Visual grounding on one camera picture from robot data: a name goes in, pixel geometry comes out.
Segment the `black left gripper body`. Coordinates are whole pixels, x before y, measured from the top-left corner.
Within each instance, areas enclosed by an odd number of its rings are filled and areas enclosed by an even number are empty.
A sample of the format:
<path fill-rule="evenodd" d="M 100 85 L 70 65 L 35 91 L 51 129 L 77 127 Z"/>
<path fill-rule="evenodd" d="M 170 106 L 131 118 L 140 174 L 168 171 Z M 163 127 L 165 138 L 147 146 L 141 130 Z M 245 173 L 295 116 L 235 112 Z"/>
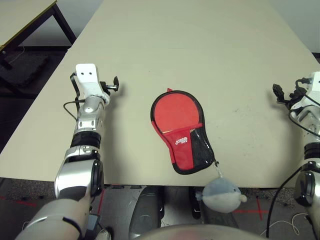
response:
<path fill-rule="evenodd" d="M 115 85 L 107 85 L 106 82 L 100 81 L 100 86 L 102 90 L 107 94 L 110 95 L 110 90 L 115 91 Z"/>

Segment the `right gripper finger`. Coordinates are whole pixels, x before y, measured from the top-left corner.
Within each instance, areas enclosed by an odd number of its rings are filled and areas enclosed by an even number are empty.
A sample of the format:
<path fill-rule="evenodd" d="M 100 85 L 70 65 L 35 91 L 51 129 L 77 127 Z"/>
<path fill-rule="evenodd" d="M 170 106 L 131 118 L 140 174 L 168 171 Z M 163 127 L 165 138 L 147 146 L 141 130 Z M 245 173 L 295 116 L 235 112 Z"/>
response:
<path fill-rule="evenodd" d="M 276 96 L 276 101 L 278 103 L 285 103 L 286 102 L 283 89 L 280 85 L 274 83 L 272 85 L 272 91 L 273 91 L 274 95 Z"/>

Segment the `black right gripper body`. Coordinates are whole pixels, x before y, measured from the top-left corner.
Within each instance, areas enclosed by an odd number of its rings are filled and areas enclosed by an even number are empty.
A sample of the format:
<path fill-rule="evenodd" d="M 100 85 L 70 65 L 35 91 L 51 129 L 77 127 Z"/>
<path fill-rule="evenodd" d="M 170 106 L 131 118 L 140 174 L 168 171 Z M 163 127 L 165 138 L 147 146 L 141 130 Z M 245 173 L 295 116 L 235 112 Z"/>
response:
<path fill-rule="evenodd" d="M 289 94 L 289 100 L 284 100 L 285 105 L 295 105 L 302 99 L 302 94 L 297 89 L 293 93 Z"/>

